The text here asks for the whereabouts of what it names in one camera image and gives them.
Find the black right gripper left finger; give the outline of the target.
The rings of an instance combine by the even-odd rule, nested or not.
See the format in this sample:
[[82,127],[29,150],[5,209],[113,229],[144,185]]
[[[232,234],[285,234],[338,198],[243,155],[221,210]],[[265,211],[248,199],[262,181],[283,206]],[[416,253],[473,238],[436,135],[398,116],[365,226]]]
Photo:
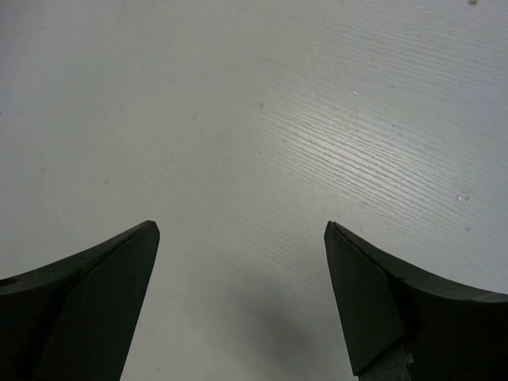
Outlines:
[[160,231],[144,221],[1,281],[3,380],[119,380]]

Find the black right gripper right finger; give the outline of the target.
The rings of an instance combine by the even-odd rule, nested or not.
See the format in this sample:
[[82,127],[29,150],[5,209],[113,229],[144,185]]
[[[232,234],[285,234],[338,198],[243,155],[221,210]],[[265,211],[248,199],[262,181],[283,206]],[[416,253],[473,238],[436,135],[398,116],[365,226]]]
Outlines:
[[331,221],[326,259],[360,380],[504,380],[507,297],[434,275]]

